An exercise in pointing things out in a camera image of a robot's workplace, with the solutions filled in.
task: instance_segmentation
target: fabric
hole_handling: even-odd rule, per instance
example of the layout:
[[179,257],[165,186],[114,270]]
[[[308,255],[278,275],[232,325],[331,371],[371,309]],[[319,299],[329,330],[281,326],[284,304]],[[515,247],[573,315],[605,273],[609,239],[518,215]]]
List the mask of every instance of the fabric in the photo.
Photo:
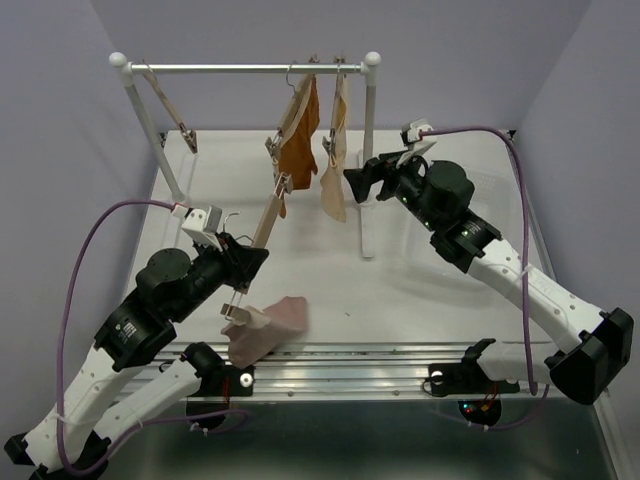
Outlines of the fabric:
[[275,347],[309,330],[309,308],[304,297],[284,297],[260,311],[245,308],[252,321],[230,323],[220,333],[229,337],[229,361],[238,368],[253,365]]
[[[284,126],[286,131],[282,132],[276,159],[278,170],[291,175],[294,190],[308,189],[311,186],[311,175],[318,173],[318,166],[311,151],[311,137],[320,123],[320,102],[315,75],[307,75],[300,82],[300,86],[300,104],[290,125]],[[284,218],[286,213],[283,203],[280,216]]]
[[347,119],[349,116],[349,91],[346,75],[339,75],[336,80],[336,93],[331,116],[333,145],[329,152],[327,170],[320,179],[322,192],[320,202],[322,209],[338,222],[347,221],[342,190],[342,172],[347,156]]

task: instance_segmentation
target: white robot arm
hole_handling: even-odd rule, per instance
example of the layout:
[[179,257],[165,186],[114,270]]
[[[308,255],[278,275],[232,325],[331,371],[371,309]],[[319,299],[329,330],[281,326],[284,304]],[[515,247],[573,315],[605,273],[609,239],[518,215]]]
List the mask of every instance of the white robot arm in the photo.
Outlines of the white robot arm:
[[[435,142],[424,121],[407,125],[401,136],[407,150],[380,154],[363,168],[345,170],[356,202],[367,200],[382,182],[377,200],[397,198],[425,228],[430,243],[447,262],[493,288],[522,309],[520,254],[500,232],[469,209],[474,192],[459,165],[427,162],[421,155]],[[529,317],[553,344],[533,346],[534,380],[553,384],[567,397],[593,403],[629,361],[633,319],[616,308],[611,313],[562,288],[535,267],[525,267]],[[460,363],[433,364],[426,387],[436,396],[482,394],[494,382],[524,380],[527,363],[522,344],[484,339]]]
[[[155,253],[136,275],[136,288],[98,330],[80,372],[64,392],[64,418],[54,407],[33,430],[7,441],[5,451],[15,464],[36,467],[33,480],[68,478],[60,470],[60,422],[69,463],[86,470],[132,422],[151,418],[194,393],[204,378],[218,377],[204,370],[221,368],[220,357],[208,346],[194,344],[174,362],[170,375],[165,372],[109,408],[125,385],[176,337],[173,323],[184,321],[222,285],[246,288],[269,254],[240,245],[228,233],[216,233],[221,212],[215,207],[176,205],[174,210],[185,217],[183,230],[194,238],[198,256],[191,260],[176,248]],[[194,355],[195,363],[190,360]],[[94,478],[102,471],[96,468]]]

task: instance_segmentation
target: white ball finial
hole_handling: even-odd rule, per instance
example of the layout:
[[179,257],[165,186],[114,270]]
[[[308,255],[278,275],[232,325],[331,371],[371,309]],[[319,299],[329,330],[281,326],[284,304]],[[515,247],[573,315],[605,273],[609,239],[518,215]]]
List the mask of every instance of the white ball finial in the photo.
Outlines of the white ball finial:
[[116,68],[122,68],[127,64],[127,57],[123,53],[113,52],[109,55],[109,63]]
[[382,57],[380,57],[380,54],[378,52],[369,52],[367,53],[367,56],[364,57],[364,63],[366,63],[369,67],[376,67],[380,65],[381,60]]

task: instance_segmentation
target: pink cloth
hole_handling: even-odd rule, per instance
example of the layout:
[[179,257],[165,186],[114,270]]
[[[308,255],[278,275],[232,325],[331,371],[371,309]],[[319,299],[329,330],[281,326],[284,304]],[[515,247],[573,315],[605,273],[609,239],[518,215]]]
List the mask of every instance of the pink cloth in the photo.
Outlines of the pink cloth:
[[229,324],[220,333],[229,337],[229,361],[238,368],[254,364],[278,345],[293,340],[309,329],[309,308],[304,297],[284,297],[278,303],[264,309],[263,312],[247,308],[255,324],[261,328],[247,325]]

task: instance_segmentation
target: lavender wall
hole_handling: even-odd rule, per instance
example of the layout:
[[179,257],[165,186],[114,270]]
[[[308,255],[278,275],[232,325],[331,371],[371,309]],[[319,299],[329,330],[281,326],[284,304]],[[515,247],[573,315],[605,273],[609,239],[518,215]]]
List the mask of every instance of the lavender wall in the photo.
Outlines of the lavender wall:
[[[588,0],[93,0],[114,45],[148,62],[359,62],[382,55],[377,124],[428,116],[438,125],[515,127],[549,75]],[[161,79],[187,123],[264,128],[280,120],[291,89],[278,76]],[[364,88],[354,80],[352,122]],[[323,123],[334,79],[319,82]],[[169,128],[157,100],[153,113]]]
[[[0,438],[54,404],[54,355],[80,244],[109,205],[145,196],[147,144],[91,5],[4,2],[0,15]],[[119,300],[142,211],[117,214],[90,249],[68,336],[68,371]],[[0,478],[27,478],[0,455]]]
[[[519,134],[527,183],[558,278],[640,319],[640,60],[636,0],[596,0]],[[640,474],[640,334],[612,402]]]

